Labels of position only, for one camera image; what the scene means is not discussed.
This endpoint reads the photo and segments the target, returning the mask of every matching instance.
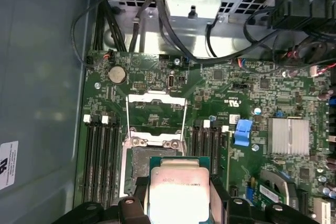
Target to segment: gray panel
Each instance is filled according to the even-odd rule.
[[[19,141],[15,183],[0,191],[1,223],[51,223],[72,208],[81,69],[69,33],[87,5],[0,0],[0,144]]]

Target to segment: black memory slot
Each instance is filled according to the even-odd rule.
[[[101,169],[100,202],[105,207],[107,204],[107,194],[108,194],[108,175],[109,175],[108,170],[109,170],[111,127],[105,127],[103,128],[103,131],[104,131],[104,143],[103,143],[102,169]]]
[[[201,132],[199,133],[199,136],[200,136],[200,150],[201,150],[200,156],[207,156],[205,142],[208,138],[208,132],[204,128],[202,128]]]
[[[96,137],[93,143],[93,156],[92,156],[92,197],[91,200],[99,202],[97,197],[99,183],[99,163],[100,163],[100,150],[101,150],[101,133],[102,127],[96,127]]]
[[[220,128],[213,128],[212,131],[214,133],[213,145],[212,145],[212,155],[211,155],[212,174],[218,174],[218,169],[219,169],[220,161],[221,161],[220,141],[222,139],[222,133],[220,131]]]
[[[89,201],[89,187],[90,187],[90,167],[91,167],[91,151],[92,141],[95,127],[93,125],[87,125],[87,138],[86,138],[86,150],[84,161],[84,176],[83,176],[83,194],[82,202]]]
[[[110,148],[110,179],[109,179],[109,205],[113,204],[113,194],[115,191],[115,172],[117,169],[117,155],[118,155],[118,141],[119,141],[119,126],[117,124],[113,125],[113,131],[111,134],[111,148]]]
[[[200,133],[200,128],[195,126],[193,127],[193,133],[192,133],[192,156],[197,156],[199,150],[199,138],[198,135]]]

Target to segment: heatsink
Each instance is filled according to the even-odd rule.
[[[269,118],[267,152],[309,155],[309,121]]]

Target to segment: sticker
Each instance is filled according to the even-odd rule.
[[[14,184],[18,145],[14,141],[0,146],[0,190]]]
[[[232,114],[229,117],[229,124],[237,124],[239,120],[240,120],[240,115]]]
[[[279,202],[279,196],[260,185],[260,192],[275,203]]]

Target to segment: black cable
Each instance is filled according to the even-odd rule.
[[[138,10],[137,14],[135,15],[135,18],[138,19],[138,20],[137,20],[137,23],[134,23],[134,25],[133,25],[133,34],[132,34],[132,39],[131,39],[131,43],[130,43],[129,52],[134,52],[135,51],[135,46],[136,46],[138,35],[139,35],[141,15],[142,15],[143,11],[146,10],[153,1],[154,0],[146,0],[145,3],[143,3],[143,5]]]
[[[283,68],[286,70],[300,70],[300,69],[304,69],[304,68],[309,68],[312,66],[316,66],[316,65],[320,65],[323,63],[328,63],[328,62],[335,62],[336,58],[330,58],[330,59],[326,59],[326,60],[321,60],[318,62],[313,62],[310,64],[304,64],[302,66],[291,66],[291,65],[287,65],[285,63],[280,63],[279,60],[276,59],[276,47],[277,47],[277,43],[279,40],[280,34],[276,36],[274,43],[273,43],[273,48],[272,48],[272,59],[275,65],[277,65],[279,68]],[[300,51],[304,48],[307,48],[309,46],[313,46],[313,45],[320,45],[321,42],[320,41],[313,41],[307,44],[299,44],[297,49],[293,49],[292,52],[296,51],[298,52],[297,54],[300,55]]]
[[[331,36],[328,34],[322,34],[317,31],[313,30],[305,30],[304,31],[308,36],[313,37],[315,40],[321,41],[321,42],[328,42],[332,44],[336,44],[336,36]]]
[[[109,25],[109,28],[111,30],[111,35],[114,40],[114,44],[116,46],[117,51],[127,52],[126,46],[125,46],[121,31],[120,31],[120,27],[117,23],[117,20],[115,19],[114,13],[112,11],[112,8],[108,0],[103,2],[103,6],[104,6],[104,11],[105,11],[105,17]]]
[[[75,41],[75,27],[76,27],[76,23],[78,22],[78,20],[81,19],[81,17],[83,17],[85,14],[87,14],[88,12],[90,12],[91,10],[97,8],[97,6],[102,3],[104,0],[98,0],[94,5],[88,7],[86,10],[84,10],[84,12],[82,12],[77,18],[75,18],[72,21],[71,24],[71,31],[70,31],[70,35],[71,35],[71,45],[72,48],[74,50],[74,53],[76,55],[76,58],[78,59],[78,61],[86,68],[94,68],[96,66],[98,66],[99,64],[101,64],[104,61],[104,58],[101,58],[99,61],[97,61],[94,64],[87,64],[81,57],[81,55],[78,52],[77,46],[76,46],[76,41]]]
[[[170,41],[169,38],[167,38],[166,34],[164,34],[164,31],[163,31],[163,23],[162,23],[162,20],[159,18],[159,30],[160,30],[160,35],[161,35],[161,38],[163,39],[163,41],[170,47],[176,49],[177,51],[179,51],[179,49],[174,45],[174,43],[172,43]]]
[[[252,50],[257,48],[258,46],[260,46],[262,43],[266,42],[267,40],[269,40],[270,38],[274,37],[275,35],[277,35],[279,33],[278,31],[275,31],[275,32],[267,35],[266,37],[264,37],[263,39],[261,39],[257,43],[252,44],[251,46],[249,46],[249,47],[247,47],[247,48],[245,48],[241,51],[238,51],[234,54],[231,54],[231,55],[228,55],[228,56],[225,56],[225,57],[222,57],[222,58],[198,59],[188,49],[186,49],[186,47],[183,45],[183,43],[180,41],[180,39],[178,38],[178,36],[174,32],[174,30],[172,29],[172,27],[169,23],[169,19],[167,17],[167,13],[165,11],[164,1],[163,0],[155,0],[155,1],[156,1],[157,9],[159,11],[159,17],[161,18],[163,26],[166,29],[166,31],[168,33],[168,36],[170,37],[172,42],[185,54],[186,57],[188,57],[190,60],[193,60],[194,62],[199,63],[199,64],[214,65],[214,64],[225,63],[228,60],[240,57],[244,54],[247,54],[248,52],[251,52]]]
[[[251,21],[251,19],[253,19],[255,16],[259,15],[259,14],[263,14],[263,13],[270,13],[273,12],[274,8],[265,8],[265,9],[261,9],[258,10],[256,12],[254,12],[252,15],[250,15],[247,20],[244,23],[244,27],[243,27],[243,32],[244,32],[244,36],[245,38],[251,43],[255,43],[257,42],[252,35],[248,32],[247,30],[247,24],[249,24],[249,22]],[[269,46],[265,45],[265,44],[261,44],[260,47],[263,47],[264,49],[266,49],[267,51],[272,51],[272,49],[270,49]]]

